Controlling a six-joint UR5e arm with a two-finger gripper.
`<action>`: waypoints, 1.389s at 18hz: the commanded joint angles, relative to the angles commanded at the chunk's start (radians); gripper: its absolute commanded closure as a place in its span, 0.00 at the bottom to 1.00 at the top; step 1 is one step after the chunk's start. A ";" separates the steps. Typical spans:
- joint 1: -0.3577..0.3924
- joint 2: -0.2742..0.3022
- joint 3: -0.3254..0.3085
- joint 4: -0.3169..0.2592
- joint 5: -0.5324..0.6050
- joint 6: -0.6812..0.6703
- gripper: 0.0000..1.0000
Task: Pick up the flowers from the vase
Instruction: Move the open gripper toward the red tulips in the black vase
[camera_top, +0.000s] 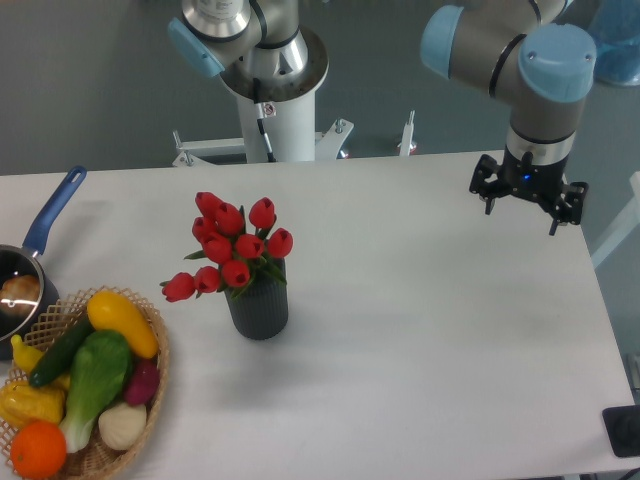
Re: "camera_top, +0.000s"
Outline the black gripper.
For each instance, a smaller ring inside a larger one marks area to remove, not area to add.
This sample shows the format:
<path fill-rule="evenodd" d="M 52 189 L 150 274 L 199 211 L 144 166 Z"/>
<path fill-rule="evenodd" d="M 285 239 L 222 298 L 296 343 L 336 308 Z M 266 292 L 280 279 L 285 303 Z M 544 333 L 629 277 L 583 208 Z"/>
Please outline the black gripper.
<path fill-rule="evenodd" d="M 506 148 L 502 165 L 488 154 L 479 158 L 469 191 L 485 203 L 485 214 L 492 213 L 497 199 L 514 196 L 538 203 L 551 216 L 550 236 L 556 234 L 559 226 L 580 225 L 589 184 L 563 182 L 569 156 L 549 165 L 523 162 L 523 157 L 514 156 Z"/>

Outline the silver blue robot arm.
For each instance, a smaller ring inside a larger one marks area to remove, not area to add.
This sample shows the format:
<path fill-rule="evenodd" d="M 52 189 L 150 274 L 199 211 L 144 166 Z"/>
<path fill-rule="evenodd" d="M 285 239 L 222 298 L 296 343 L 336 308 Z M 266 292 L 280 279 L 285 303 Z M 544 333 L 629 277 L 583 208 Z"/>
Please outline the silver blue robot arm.
<path fill-rule="evenodd" d="M 579 224 L 588 187 L 564 170 L 593 83 L 596 47 L 559 25 L 563 1 L 447 5 L 429 19 L 422 63 L 510 107 L 504 155 L 483 155 L 470 191 L 487 207 L 505 196 L 538 204 L 554 226 Z M 186 1 L 168 35 L 199 74 L 234 94 L 247 160 L 301 162 L 337 155 L 340 138 L 318 137 L 315 93 L 328 71 L 320 38 L 294 1 Z"/>

